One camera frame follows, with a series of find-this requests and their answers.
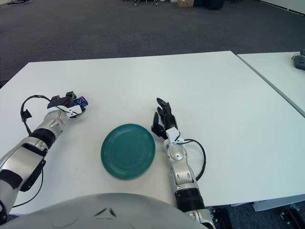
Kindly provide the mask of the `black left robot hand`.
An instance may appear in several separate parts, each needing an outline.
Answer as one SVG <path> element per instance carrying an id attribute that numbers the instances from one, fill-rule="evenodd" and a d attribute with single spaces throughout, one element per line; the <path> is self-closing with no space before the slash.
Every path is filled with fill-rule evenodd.
<path id="1" fill-rule="evenodd" d="M 47 113 L 60 110 L 69 118 L 76 118 L 86 110 L 88 104 L 84 96 L 77 97 L 74 91 L 70 91 L 65 97 L 59 95 L 52 97 L 47 106 Z"/>

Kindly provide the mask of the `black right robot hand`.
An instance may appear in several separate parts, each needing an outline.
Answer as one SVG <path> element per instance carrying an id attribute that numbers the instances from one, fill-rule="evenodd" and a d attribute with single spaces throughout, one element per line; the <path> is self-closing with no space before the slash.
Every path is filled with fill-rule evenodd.
<path id="1" fill-rule="evenodd" d="M 163 144 L 165 146 L 184 144 L 185 140 L 181 138 L 181 132 L 178 130 L 176 118 L 172 114 L 170 103 L 161 98 L 157 98 L 156 101 L 159 106 L 153 116 L 151 131 L 164 140 Z"/>

